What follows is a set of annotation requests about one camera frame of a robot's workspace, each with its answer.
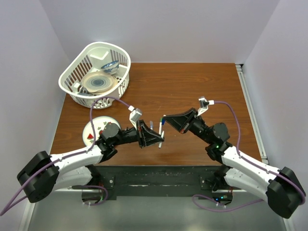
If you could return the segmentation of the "grey pen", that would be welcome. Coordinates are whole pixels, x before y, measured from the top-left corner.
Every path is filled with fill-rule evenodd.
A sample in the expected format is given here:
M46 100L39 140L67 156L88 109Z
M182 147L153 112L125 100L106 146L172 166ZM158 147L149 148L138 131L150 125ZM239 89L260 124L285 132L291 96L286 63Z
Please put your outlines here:
M163 141L164 141L164 135L165 135L165 131L163 130L162 131L162 133L161 133L161 141L160 141L160 143L159 143L159 145L158 145L158 148L161 148L162 147L162 143L163 143Z

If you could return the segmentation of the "white green pen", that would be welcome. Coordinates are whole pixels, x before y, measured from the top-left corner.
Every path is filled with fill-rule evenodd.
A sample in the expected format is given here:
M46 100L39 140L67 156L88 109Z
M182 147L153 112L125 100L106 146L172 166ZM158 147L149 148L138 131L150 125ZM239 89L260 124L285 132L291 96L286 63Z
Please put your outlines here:
M159 121L159 135L161 135L162 134L162 120L163 120L163 118L161 117L160 118L160 121Z

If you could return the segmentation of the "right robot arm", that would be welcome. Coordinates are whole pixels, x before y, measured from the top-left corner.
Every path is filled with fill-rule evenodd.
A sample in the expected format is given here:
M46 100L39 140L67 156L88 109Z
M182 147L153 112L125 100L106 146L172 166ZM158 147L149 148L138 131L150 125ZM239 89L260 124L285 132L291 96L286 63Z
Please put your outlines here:
M306 193L296 174L288 167L282 169L260 162L228 142L229 133L224 123L208 126L198 112L192 108L177 115L165 115L163 120L179 133L191 132L208 146L208 156L221 168L214 177L220 189L228 186L245 190L268 206L277 215L290 218L306 201Z

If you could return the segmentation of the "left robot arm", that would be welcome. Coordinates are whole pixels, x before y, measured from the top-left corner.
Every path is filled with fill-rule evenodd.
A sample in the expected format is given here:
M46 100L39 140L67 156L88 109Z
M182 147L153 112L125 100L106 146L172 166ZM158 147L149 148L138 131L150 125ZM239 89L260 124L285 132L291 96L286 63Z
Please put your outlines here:
M65 187L60 179L71 171L81 173L86 169L83 184L89 189L96 188L100 177L89 170L90 165L111 159L116 146L137 142L143 148L164 141L163 135L151 130L143 120L137 126L122 130L114 123L108 123L99 133L92 146L64 154L49 155L46 151L37 153L17 174L17 180L31 203L46 198L52 191Z

